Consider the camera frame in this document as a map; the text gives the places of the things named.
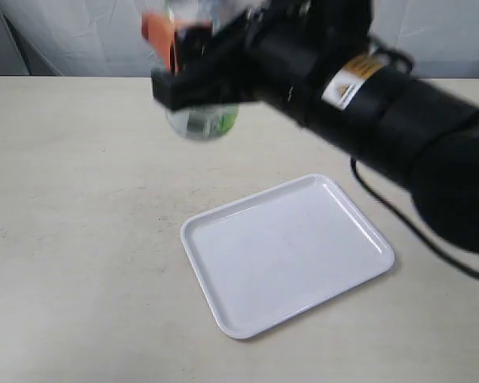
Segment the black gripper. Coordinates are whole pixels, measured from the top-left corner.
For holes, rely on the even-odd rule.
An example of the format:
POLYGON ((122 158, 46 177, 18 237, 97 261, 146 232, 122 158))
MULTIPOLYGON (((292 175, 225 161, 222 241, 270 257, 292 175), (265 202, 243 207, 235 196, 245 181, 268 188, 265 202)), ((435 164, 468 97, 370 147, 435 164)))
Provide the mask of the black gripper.
POLYGON ((151 72, 152 96, 171 111, 262 101, 306 124, 314 93, 366 52, 371 22, 370 1, 266 1, 216 32, 144 12, 142 37, 167 69, 151 72))

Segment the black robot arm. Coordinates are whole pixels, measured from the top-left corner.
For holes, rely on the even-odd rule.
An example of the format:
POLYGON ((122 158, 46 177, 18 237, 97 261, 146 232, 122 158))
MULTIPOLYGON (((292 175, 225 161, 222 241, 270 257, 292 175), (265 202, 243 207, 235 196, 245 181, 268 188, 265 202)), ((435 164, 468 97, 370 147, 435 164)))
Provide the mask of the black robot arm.
POLYGON ((406 189, 441 238, 479 254, 479 107, 414 77, 370 34, 369 1, 266 1, 222 26, 144 13, 172 111, 262 101, 406 189))

